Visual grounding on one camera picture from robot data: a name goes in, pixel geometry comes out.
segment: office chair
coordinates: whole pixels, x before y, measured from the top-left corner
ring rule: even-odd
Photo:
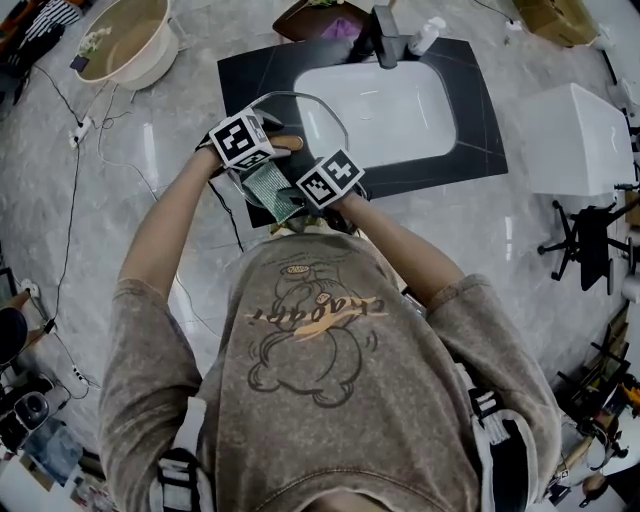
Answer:
[[[626,214],[629,210],[640,204],[640,197],[626,206],[612,212],[615,203],[606,208],[589,206],[577,215],[570,215],[573,226],[569,226],[569,220],[558,201],[553,201],[553,207],[558,210],[562,221],[565,239],[559,244],[550,247],[538,247],[538,254],[564,250],[559,272],[552,272],[551,279],[560,281],[569,261],[580,263],[580,281],[582,289],[587,291],[601,277],[607,278],[607,293],[613,293],[613,259],[609,258],[609,246],[624,251],[629,256],[629,262],[634,262],[633,245],[609,238],[607,227]]]

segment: sink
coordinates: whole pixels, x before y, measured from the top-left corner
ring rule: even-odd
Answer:
[[[349,152],[362,167],[446,155],[456,126],[440,75],[421,62],[382,69],[377,61],[311,69],[294,91],[323,99],[349,132]],[[305,139],[318,158],[344,146],[335,120],[318,103],[297,98]]]

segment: marble floor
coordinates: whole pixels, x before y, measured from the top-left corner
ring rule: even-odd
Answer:
[[[487,0],[517,16],[510,0]],[[39,65],[59,84],[79,114],[104,117],[113,85],[80,83],[69,69],[79,39],[109,4],[98,0],[85,19],[69,27],[62,41]],[[61,287],[59,334],[77,366],[101,381],[109,346],[111,293],[132,236],[153,203],[136,170],[161,193],[179,172],[203,134],[224,117],[216,61],[279,44],[271,24],[292,0],[176,0],[173,16],[184,28],[183,50],[169,73],[136,94],[115,91],[111,115],[128,114],[105,130],[99,158],[98,131],[80,148],[74,222],[68,270]],[[371,0],[356,4],[370,8]],[[504,19],[471,0],[399,0],[395,16],[401,32],[413,33],[427,19],[441,16],[446,35],[470,41],[497,111],[509,174],[431,188],[375,200],[404,226],[430,240],[468,273],[486,274],[495,284],[523,340],[554,379],[570,370],[600,339],[607,319],[622,304],[619,283],[608,297],[604,281],[588,292],[580,288],[579,268],[561,283],[549,278],[558,256],[541,258],[536,247],[558,237],[559,221],[551,197],[532,194],[521,154],[515,107],[533,93],[576,82],[607,99],[608,74],[593,49],[563,50],[527,32],[511,32]],[[68,145],[74,126],[46,77],[34,70],[19,105],[0,124],[0,240],[19,278],[29,277],[55,309],[67,238],[76,154]],[[216,185],[233,209],[245,245],[259,243],[266,228],[252,229],[243,203],[227,178]],[[569,200],[578,209],[585,201]],[[600,204],[607,198],[598,198]],[[624,230],[624,223],[615,229]],[[204,372],[215,358],[226,298],[240,251],[231,223],[217,199],[205,190],[180,263],[171,309],[193,344]],[[625,262],[616,259],[623,273]],[[38,344],[30,357],[75,394],[71,363],[55,338]],[[95,449],[99,392],[90,391],[60,412],[79,440]]]

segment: soap dispenser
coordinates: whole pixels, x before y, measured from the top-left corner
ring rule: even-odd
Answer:
[[[407,48],[416,57],[424,55],[424,52],[440,37],[440,31],[446,27],[447,23],[442,18],[431,18],[428,23],[411,36]]]

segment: purple object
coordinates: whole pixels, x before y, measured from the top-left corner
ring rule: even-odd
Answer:
[[[338,18],[327,27],[322,35],[322,39],[357,39],[360,35],[360,27],[354,25],[344,18]]]

